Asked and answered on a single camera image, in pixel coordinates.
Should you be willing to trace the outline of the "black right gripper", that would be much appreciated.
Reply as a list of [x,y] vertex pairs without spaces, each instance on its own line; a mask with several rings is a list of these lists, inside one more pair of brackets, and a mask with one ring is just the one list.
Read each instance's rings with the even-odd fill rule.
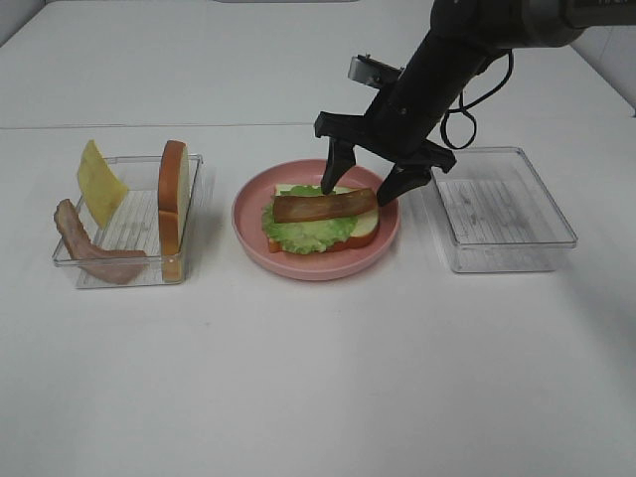
[[319,113],[315,135],[330,138],[320,183],[323,194],[331,194],[356,165],[355,146],[395,163],[377,190],[380,206],[427,185],[430,167],[447,172],[455,165],[449,149],[427,139],[456,98],[456,81],[449,70],[409,64],[396,82],[377,91],[362,115]]

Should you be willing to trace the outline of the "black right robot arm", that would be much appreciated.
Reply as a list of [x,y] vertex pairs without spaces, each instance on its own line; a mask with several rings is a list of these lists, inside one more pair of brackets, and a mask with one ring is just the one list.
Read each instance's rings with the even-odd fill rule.
[[315,134],[330,139],[323,193],[355,165],[357,146],[394,165],[377,191],[380,205],[426,185],[432,168],[449,172],[456,163],[453,145],[439,146],[428,134],[490,64],[519,48],[568,45],[590,27],[634,22],[632,1],[434,2],[430,29],[403,69],[368,56],[352,59],[350,79],[378,91],[364,114],[318,115]]

